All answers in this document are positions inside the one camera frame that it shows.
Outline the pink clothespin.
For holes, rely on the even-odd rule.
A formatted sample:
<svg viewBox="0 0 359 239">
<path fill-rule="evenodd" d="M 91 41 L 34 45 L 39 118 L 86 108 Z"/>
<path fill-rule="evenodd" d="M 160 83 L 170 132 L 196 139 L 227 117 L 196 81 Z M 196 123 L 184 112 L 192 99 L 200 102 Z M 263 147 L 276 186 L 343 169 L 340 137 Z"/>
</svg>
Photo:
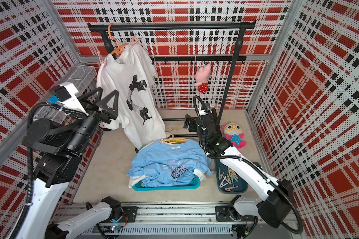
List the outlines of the pink clothespin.
<svg viewBox="0 0 359 239">
<path fill-rule="evenodd" d="M 137 43 L 139 43 L 143 38 L 142 37 L 138 37 L 137 35 L 134 35 L 132 40 L 131 40 L 131 45 L 135 45 Z"/>
<path fill-rule="evenodd" d="M 100 52 L 100 51 L 97 51 L 97 55 L 98 55 L 100 64 L 103 65 L 104 67 L 106 67 L 106 66 L 107 66 L 107 57 L 103 57 L 103 56 L 101 55 L 101 52 Z"/>
</svg>

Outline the white printed t-shirt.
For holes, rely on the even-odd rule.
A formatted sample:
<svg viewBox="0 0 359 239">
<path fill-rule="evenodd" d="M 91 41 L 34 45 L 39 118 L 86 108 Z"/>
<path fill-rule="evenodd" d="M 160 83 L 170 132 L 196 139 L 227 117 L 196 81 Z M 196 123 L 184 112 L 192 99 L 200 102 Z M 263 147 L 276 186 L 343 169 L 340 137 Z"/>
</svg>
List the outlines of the white printed t-shirt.
<svg viewBox="0 0 359 239">
<path fill-rule="evenodd" d="M 166 137 L 151 93 L 156 77 L 156 68 L 139 43 L 128 44 L 117 59 L 108 54 L 97 74 L 96 86 L 103 89 L 104 97 L 114 90 L 119 92 L 117 118 L 101 126 L 109 130 L 122 127 L 136 148 Z"/>
</svg>

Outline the orange plastic hanger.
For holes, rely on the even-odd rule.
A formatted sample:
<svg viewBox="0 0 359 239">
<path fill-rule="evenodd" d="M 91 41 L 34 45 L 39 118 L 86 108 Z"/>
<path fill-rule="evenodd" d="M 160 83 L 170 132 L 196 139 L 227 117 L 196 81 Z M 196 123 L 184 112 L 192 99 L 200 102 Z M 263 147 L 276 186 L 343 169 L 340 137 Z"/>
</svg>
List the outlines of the orange plastic hanger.
<svg viewBox="0 0 359 239">
<path fill-rule="evenodd" d="M 111 54 L 111 55 L 116 54 L 116 55 L 120 56 L 120 55 L 125 51 L 126 47 L 127 47 L 128 45 L 130 45 L 130 44 L 129 44 L 128 42 L 125 43 L 125 44 L 122 44 L 122 45 L 119 43 L 119 41 L 118 41 L 118 40 L 112 35 L 112 33 L 111 33 L 111 27 L 113 27 L 113 26 L 115 26 L 114 23 L 110 23 L 110 24 L 108 25 L 108 34 L 109 34 L 109 37 L 110 37 L 113 41 L 115 41 L 117 47 L 116 47 L 110 54 Z"/>
</svg>

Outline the light blue cloth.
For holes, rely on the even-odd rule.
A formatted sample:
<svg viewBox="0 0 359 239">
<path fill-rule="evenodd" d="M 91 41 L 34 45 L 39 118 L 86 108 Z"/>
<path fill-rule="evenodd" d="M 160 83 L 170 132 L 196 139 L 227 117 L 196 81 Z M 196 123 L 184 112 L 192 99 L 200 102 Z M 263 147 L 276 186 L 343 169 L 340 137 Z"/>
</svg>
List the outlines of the light blue cloth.
<svg viewBox="0 0 359 239">
<path fill-rule="evenodd" d="M 143 187 L 189 185 L 196 175 L 201 181 L 213 175 L 208 158 L 197 141 L 182 144 L 157 141 L 141 149 L 128 171 L 129 188 L 141 181 Z"/>
</svg>

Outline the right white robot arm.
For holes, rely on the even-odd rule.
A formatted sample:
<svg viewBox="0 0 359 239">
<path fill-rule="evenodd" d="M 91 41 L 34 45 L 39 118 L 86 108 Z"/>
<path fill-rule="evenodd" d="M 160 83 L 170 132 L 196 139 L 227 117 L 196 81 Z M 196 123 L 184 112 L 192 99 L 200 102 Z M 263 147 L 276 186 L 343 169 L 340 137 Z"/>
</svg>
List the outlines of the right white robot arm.
<svg viewBox="0 0 359 239">
<path fill-rule="evenodd" d="M 255 216 L 273 228 L 283 226 L 291 233 L 302 234 L 304 225 L 295 205 L 291 182 L 269 175 L 248 160 L 232 142 L 222 136 L 216 110 L 199 96 L 194 96 L 192 102 L 196 117 L 187 116 L 184 127 L 196 132 L 200 147 L 208 158 L 232 169 L 259 197 L 259 202 L 253 207 L 240 199 L 235 200 L 235 212 L 243 216 L 253 211 Z"/>
</svg>

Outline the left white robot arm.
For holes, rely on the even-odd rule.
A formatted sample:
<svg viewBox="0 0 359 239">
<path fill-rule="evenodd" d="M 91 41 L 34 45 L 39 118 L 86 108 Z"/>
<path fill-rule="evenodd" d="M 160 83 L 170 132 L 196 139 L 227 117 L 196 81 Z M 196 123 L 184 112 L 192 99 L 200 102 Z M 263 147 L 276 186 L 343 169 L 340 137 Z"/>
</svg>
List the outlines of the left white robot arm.
<svg viewBox="0 0 359 239">
<path fill-rule="evenodd" d="M 117 90 L 104 96 L 100 87 L 79 96 L 71 83 L 60 84 L 50 93 L 28 116 L 23 140 L 28 148 L 28 192 L 11 239 L 74 239 L 93 225 L 123 216 L 121 203 L 106 197 L 72 219 L 50 222 L 99 124 L 117 118 L 119 97 Z"/>
</svg>

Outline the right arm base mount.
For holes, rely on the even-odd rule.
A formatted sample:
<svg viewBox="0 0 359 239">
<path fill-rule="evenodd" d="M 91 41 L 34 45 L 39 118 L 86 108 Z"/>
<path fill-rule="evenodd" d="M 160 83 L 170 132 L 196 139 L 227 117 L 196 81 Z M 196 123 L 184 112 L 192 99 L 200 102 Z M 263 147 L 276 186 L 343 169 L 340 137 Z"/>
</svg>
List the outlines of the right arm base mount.
<svg viewBox="0 0 359 239">
<path fill-rule="evenodd" d="M 247 217 L 239 215 L 233 207 L 222 205 L 215 206 L 217 222 L 245 222 Z"/>
</svg>

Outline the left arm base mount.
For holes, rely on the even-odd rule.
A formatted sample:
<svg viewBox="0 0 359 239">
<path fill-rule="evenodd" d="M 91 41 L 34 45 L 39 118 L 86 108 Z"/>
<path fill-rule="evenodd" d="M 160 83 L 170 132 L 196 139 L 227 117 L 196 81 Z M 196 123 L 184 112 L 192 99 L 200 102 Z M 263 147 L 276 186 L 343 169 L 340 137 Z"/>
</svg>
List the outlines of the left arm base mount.
<svg viewBox="0 0 359 239">
<path fill-rule="evenodd" d="M 134 223 L 137 216 L 138 207 L 121 207 L 121 211 L 116 216 L 110 216 L 110 218 L 102 221 L 101 223 Z"/>
</svg>

